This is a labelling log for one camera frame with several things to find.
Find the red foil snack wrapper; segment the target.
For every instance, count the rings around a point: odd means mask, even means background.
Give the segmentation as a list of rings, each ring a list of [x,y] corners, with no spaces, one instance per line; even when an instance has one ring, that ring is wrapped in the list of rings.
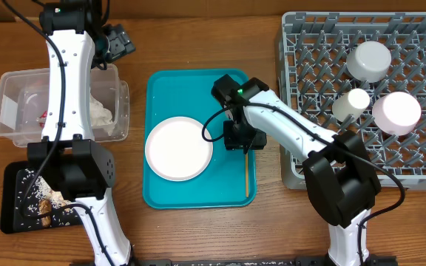
[[[47,111],[45,111],[40,117],[36,119],[36,121],[38,122],[41,128],[44,128],[46,119],[47,119]]]

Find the large white dinner plate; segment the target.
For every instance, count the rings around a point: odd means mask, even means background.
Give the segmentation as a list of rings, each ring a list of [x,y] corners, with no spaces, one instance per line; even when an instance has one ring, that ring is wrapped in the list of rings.
[[[203,139],[203,124],[190,117],[171,117],[149,133],[144,154],[159,177],[183,182],[200,175],[213,155],[213,144]]]

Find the grey shallow bowl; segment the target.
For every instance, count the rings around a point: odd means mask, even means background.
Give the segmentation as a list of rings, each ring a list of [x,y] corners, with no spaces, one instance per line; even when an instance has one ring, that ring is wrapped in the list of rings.
[[[346,63],[353,78],[375,83],[387,75],[391,61],[391,52],[384,44],[366,41],[348,54]]]

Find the white napkin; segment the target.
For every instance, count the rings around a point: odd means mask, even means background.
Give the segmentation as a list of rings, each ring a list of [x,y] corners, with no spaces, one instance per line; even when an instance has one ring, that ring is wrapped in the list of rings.
[[[92,95],[89,99],[89,111],[91,126],[101,126],[102,129],[111,136],[114,130],[111,111],[106,109],[104,105],[96,100]]]

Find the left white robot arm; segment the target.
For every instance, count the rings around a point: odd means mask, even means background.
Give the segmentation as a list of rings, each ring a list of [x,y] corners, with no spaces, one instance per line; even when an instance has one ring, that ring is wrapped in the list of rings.
[[[107,24],[101,1],[46,3],[37,27],[46,40],[50,64],[47,117],[41,140],[28,143],[29,163],[80,217],[94,252],[94,265],[134,265],[133,246],[121,229],[112,199],[115,160],[95,142],[89,111],[90,72],[105,70],[133,51],[123,42],[111,48],[120,27]]]

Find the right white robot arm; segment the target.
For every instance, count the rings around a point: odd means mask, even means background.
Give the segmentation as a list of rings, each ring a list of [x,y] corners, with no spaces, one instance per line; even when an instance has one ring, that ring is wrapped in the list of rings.
[[[362,139],[338,134],[304,118],[257,78],[214,82],[212,96],[228,115],[220,139],[228,150],[262,149],[272,136],[302,165],[308,198],[328,223],[326,265],[362,265],[369,257],[365,218],[381,191]]]

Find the white paper cup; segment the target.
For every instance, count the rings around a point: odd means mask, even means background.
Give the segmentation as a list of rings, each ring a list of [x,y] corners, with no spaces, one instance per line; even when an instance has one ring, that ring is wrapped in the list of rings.
[[[341,122],[349,115],[356,120],[368,108],[370,102],[371,98],[364,89],[352,89],[334,101],[332,113]]]

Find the wooden chopstick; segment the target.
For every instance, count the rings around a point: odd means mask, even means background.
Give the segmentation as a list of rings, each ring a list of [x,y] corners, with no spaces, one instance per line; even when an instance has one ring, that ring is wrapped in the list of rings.
[[[245,154],[245,192],[246,199],[249,198],[249,155]]]

